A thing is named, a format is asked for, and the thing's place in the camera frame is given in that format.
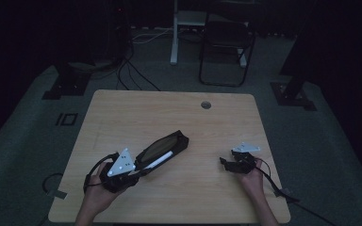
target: light wood surface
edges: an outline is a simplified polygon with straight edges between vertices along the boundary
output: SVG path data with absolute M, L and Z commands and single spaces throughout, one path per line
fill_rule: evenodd
M 203 101 L 212 107 L 203 109 Z M 270 165 L 271 177 L 280 186 L 252 95 L 120 90 L 95 92 L 59 186 L 68 196 L 55 198 L 49 219 L 74 222 L 84 196 L 85 175 L 100 159 L 124 148 L 135 158 L 177 130 L 189 137 L 188 148 L 140 178 L 95 222 L 257 222 L 249 198 L 219 161 L 219 157 L 233 160 L 230 150 L 242 141 L 259 146 L 261 151 L 253 155 Z M 273 213 L 279 222 L 288 222 L 285 200 L 276 198 L 270 183 L 264 181 Z

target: gray carpet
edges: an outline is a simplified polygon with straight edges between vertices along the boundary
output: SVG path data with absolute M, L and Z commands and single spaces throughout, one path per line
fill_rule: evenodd
M 240 88 L 201 85 L 199 45 L 192 42 L 180 41 L 178 64 L 171 66 L 171 44 L 168 38 L 136 44 L 131 62 L 161 90 L 253 94 L 283 186 L 301 199 L 301 205 L 336 225 L 362 225 L 362 168 L 321 90 L 304 85 L 318 111 L 279 106 L 272 94 L 270 82 L 289 80 L 279 72 L 293 40 L 258 39 L 248 79 Z M 227 74 L 228 67 L 233 66 L 217 71 Z M 154 90 L 132 69 L 131 73 L 142 89 Z M 0 225 L 61 225 L 45 220 L 53 198 L 44 194 L 41 183 L 66 168 L 93 93 L 117 84 L 115 73 L 95 73 L 84 96 L 42 100 L 57 75 L 53 67 L 39 75 L 0 131 Z M 138 89 L 127 67 L 121 76 L 130 89 Z M 75 125 L 56 125 L 61 113 L 77 113 Z M 56 177 L 46 186 L 55 188 L 58 183 Z M 289 210 L 287 225 L 326 225 L 293 204 Z

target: person's left hand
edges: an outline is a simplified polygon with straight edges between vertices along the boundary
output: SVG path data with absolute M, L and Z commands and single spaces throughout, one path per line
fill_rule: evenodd
M 102 183 L 101 179 L 99 178 L 99 174 L 101 174 L 105 164 L 106 162 L 102 163 L 99 166 L 98 172 L 90 177 L 90 185 Z M 93 219 L 99 213 L 106 210 L 111 205 L 111 203 L 125 191 L 126 189 L 117 193 L 112 193 L 106 190 L 102 185 L 88 186 L 81 208 L 78 212 L 75 225 L 81 226 L 92 224 Z

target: stand base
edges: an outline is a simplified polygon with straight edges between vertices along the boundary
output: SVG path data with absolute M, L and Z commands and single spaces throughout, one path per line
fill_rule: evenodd
M 43 100 L 59 100 L 62 95 L 66 96 L 82 96 L 90 81 L 90 73 L 76 73 L 72 72 L 74 77 L 72 82 L 69 82 L 67 78 L 59 76 L 52 86 L 51 90 L 46 91 L 42 99 Z
M 309 101 L 304 94 L 304 91 L 298 93 L 294 99 L 289 98 L 284 94 L 284 90 L 287 87 L 285 83 L 270 83 L 272 91 L 274 92 L 275 98 L 279 105 L 289 105 L 289 106 L 302 106 L 304 110 L 308 111 L 317 111 L 317 108 L 314 106 L 313 102 Z

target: chair seat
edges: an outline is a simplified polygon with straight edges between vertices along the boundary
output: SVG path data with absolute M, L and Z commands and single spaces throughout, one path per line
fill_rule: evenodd
M 251 35 L 245 24 L 212 21 L 206 25 L 206 40 L 214 46 L 247 48 Z

